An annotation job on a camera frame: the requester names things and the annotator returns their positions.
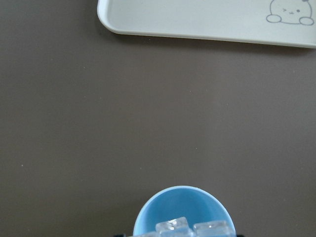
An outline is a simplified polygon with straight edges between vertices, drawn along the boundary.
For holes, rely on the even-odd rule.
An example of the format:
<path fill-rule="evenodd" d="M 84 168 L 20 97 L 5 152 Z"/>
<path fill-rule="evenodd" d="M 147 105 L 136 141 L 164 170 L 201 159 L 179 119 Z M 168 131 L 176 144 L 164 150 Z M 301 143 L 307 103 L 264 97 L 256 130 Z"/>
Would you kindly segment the clear ice cubes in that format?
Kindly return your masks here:
<path fill-rule="evenodd" d="M 189 227 L 185 217 L 160 222 L 155 230 L 134 237 L 236 237 L 236 232 L 224 220 L 196 223 Z"/>

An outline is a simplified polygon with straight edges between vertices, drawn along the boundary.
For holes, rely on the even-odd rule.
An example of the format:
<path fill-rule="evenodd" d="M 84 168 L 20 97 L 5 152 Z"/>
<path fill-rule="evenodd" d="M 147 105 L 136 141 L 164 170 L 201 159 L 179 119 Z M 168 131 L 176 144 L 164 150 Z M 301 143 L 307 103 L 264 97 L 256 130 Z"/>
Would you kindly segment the light blue plastic cup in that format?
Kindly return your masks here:
<path fill-rule="evenodd" d="M 133 228 L 135 236 L 155 230 L 156 224 L 185 217 L 189 226 L 209 221 L 226 221 L 235 231 L 224 205 L 210 193 L 192 186 L 174 186 L 153 195 L 141 208 Z"/>

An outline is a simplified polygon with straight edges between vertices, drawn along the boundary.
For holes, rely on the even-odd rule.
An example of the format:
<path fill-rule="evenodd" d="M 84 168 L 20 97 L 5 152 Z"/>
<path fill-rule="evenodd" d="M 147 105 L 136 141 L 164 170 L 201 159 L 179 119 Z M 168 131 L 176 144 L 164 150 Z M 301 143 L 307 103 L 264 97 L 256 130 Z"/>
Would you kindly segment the cream rabbit tray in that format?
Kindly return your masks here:
<path fill-rule="evenodd" d="M 313 0 L 100 0 L 97 15 L 122 35 L 316 46 Z"/>

